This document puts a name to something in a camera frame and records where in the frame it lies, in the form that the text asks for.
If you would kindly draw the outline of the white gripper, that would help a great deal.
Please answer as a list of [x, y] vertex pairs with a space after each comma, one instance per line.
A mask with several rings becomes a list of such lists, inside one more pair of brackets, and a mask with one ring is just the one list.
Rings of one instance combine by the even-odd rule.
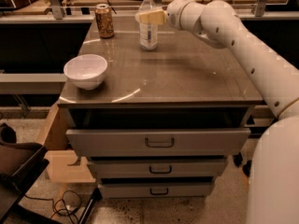
[[135, 19], [139, 23], [154, 25], [163, 25], [168, 21], [170, 26], [178, 30], [199, 35], [203, 31], [200, 22], [202, 12], [203, 5], [194, 0], [174, 0], [167, 6], [166, 13], [162, 9], [139, 11]]

